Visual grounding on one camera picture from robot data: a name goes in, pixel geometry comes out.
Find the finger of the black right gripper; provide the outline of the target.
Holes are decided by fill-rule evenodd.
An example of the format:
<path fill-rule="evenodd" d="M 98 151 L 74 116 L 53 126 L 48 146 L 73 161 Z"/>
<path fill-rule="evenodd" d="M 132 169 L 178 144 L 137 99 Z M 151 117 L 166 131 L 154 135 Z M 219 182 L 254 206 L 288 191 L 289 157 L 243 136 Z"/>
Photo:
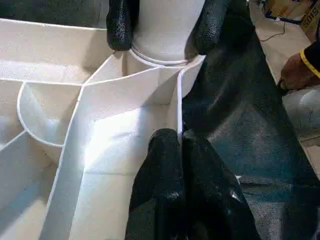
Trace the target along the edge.
<path fill-rule="evenodd" d="M 205 0 L 192 30 L 192 45 L 200 55 L 207 55 L 217 44 L 229 7 L 229 0 Z"/>
<path fill-rule="evenodd" d="M 106 16 L 107 43 L 117 52 L 132 47 L 134 30 L 140 12 L 139 0 L 110 0 Z"/>

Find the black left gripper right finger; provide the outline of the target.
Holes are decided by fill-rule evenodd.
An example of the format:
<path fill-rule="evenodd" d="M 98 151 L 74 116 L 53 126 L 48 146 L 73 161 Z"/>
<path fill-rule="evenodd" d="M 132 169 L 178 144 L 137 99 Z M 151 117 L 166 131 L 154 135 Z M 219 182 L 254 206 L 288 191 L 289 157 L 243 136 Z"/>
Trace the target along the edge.
<path fill-rule="evenodd" d="M 190 240 L 259 240 L 236 176 L 210 142 L 192 130 L 182 137 L 187 234 Z"/>

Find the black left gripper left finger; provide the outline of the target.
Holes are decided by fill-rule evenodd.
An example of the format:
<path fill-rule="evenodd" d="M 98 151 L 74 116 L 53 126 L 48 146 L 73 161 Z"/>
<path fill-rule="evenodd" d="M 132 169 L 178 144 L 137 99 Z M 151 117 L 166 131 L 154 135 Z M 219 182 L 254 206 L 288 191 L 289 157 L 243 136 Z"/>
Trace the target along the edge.
<path fill-rule="evenodd" d="M 185 240 L 186 195 L 177 132 L 157 130 L 133 182 L 126 240 Z"/>

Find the bare person hand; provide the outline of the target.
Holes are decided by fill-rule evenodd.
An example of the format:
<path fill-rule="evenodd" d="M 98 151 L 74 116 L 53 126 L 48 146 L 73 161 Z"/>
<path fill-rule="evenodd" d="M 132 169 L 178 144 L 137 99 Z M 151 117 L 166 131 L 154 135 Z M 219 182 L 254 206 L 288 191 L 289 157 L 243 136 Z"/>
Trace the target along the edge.
<path fill-rule="evenodd" d="M 316 76 L 303 62 L 300 53 L 292 55 L 280 73 L 278 89 L 286 93 L 291 90 L 301 90 L 320 84 L 320 78 Z"/>

